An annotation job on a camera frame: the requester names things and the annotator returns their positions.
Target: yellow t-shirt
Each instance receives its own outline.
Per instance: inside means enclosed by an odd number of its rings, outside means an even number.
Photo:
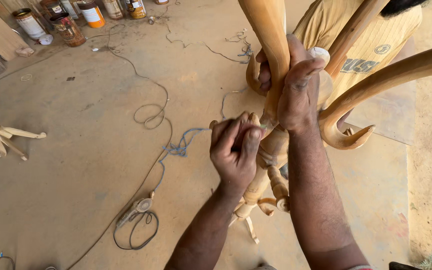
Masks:
[[[316,0],[293,34],[306,49],[317,46],[328,50],[362,2],[363,0]],[[420,5],[390,19],[378,15],[347,53],[347,60],[333,82],[334,90],[326,105],[389,64],[421,21]]]

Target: wooden tripod stand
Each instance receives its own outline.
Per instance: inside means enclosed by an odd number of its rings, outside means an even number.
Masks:
[[[325,71],[320,72],[321,82],[327,76],[332,78],[337,76],[351,46],[388,1],[365,0],[359,6],[330,47],[328,52],[331,60]],[[267,208],[267,205],[275,206],[283,212],[289,212],[290,209],[288,188],[278,170],[287,162],[289,135],[284,128],[278,125],[277,120],[279,97],[283,91],[285,76],[289,71],[289,49],[285,37],[284,0],[239,0],[239,4],[266,53],[271,69],[272,86],[266,97],[261,120],[254,114],[250,116],[253,124],[266,125],[267,130],[256,156],[255,177],[237,205],[230,226],[235,221],[246,220],[253,240],[259,243],[249,217],[251,210],[258,205],[266,215],[272,216],[274,210]],[[256,91],[260,86],[257,80],[258,74],[259,66],[253,55],[246,71],[246,80],[248,85]],[[374,131],[375,126],[368,126],[356,133],[341,133],[336,127],[337,121],[359,103],[384,90],[428,76],[432,76],[432,49],[377,71],[347,90],[327,109],[320,111],[321,138],[326,144],[340,150],[362,146]],[[331,91],[331,83],[320,84],[319,110],[328,97],[327,93]],[[262,199],[261,196],[269,183],[275,198]]]
[[[3,145],[6,144],[11,150],[15,151],[22,160],[28,160],[28,154],[23,152],[20,148],[18,148],[9,140],[9,138],[11,138],[13,135],[37,139],[42,139],[46,137],[46,133],[44,132],[41,132],[40,134],[34,134],[24,130],[0,126],[0,158],[6,156],[6,149]]]

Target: concrete floor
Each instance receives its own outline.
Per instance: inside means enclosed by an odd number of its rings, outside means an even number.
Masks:
[[[288,3],[288,29],[296,26],[309,3]],[[161,15],[166,9],[145,4],[149,15]],[[242,44],[224,38],[250,29],[235,1],[183,1],[170,6],[164,16],[160,22],[168,23],[171,40],[205,41],[231,58],[237,58]],[[125,24],[126,29],[111,37],[110,46],[129,58],[142,76],[169,91],[166,116],[173,124],[173,143],[190,128],[220,120],[223,95],[246,87],[246,65],[211,53],[201,44],[183,48],[179,42],[170,43],[164,24],[149,25],[146,19],[107,21],[104,28],[82,30],[91,37],[108,33],[116,24]],[[247,34],[258,51],[255,35]],[[17,269],[69,267],[133,195],[169,138],[167,122],[148,131],[133,120],[138,107],[164,104],[165,93],[135,77],[128,62],[108,51],[107,42],[107,36],[90,39],[0,80],[0,125],[48,134],[41,140],[13,139],[28,152],[28,161],[12,152],[0,158],[0,252],[15,258]],[[101,50],[93,52],[94,47]],[[35,46],[34,56],[10,62],[7,73],[63,48],[61,40]],[[22,82],[20,77],[26,74],[33,78]],[[74,81],[66,81],[73,76]],[[263,104],[264,99],[252,91],[229,95],[225,115],[244,110],[261,115]],[[142,112],[150,113],[151,109]],[[110,230],[74,269],[163,268],[211,188],[217,186],[209,142],[210,133],[203,132],[189,147],[187,158],[165,160],[165,178],[152,208],[159,216],[159,232],[146,248],[117,249]],[[328,148],[328,155],[351,227],[370,263],[387,269],[390,261],[407,262],[406,146],[374,134],[357,150]],[[142,197],[155,187],[160,174],[157,166]],[[262,259],[280,270],[308,269],[289,215],[277,212],[266,217],[255,209],[251,217],[261,243],[255,245],[244,224],[236,224],[229,230],[216,269],[250,269]],[[139,239],[153,227],[141,229],[135,236]]]

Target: hand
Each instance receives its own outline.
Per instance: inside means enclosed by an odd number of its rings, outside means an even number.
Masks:
[[[291,56],[290,70],[279,99],[278,120],[288,132],[302,133],[308,127],[317,127],[319,71],[324,68],[324,60],[312,58],[293,34],[288,34],[286,38]],[[262,50],[256,56],[256,61],[261,62],[260,90],[267,92],[271,88],[271,71]]]
[[[245,132],[240,152],[231,149],[240,126],[248,119],[244,112],[237,119],[223,121],[213,127],[211,135],[211,161],[221,176],[220,187],[231,196],[242,196],[256,173],[256,154],[263,136],[260,127]]]

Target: blue rope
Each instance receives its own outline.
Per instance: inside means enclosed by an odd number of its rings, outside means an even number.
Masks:
[[[163,181],[164,172],[166,170],[166,168],[164,167],[164,164],[163,164],[163,160],[168,155],[187,157],[188,155],[186,155],[186,150],[189,147],[189,145],[191,144],[191,142],[193,141],[193,139],[195,138],[195,136],[198,135],[200,132],[207,131],[207,130],[210,130],[210,129],[208,129],[208,128],[192,128],[183,134],[183,137],[181,138],[180,143],[178,145],[170,144],[168,146],[168,148],[163,146],[163,149],[166,150],[166,155],[164,155],[163,158],[159,161],[161,166],[163,166],[163,174],[161,175],[161,179],[159,179],[159,183],[156,186],[156,188],[154,189],[154,191],[156,191],[158,189],[159,185]],[[186,134],[188,134],[189,132],[193,132],[193,131],[196,131],[196,132],[193,134],[193,136],[191,136],[191,139],[189,140],[189,142],[187,142],[186,141]]]

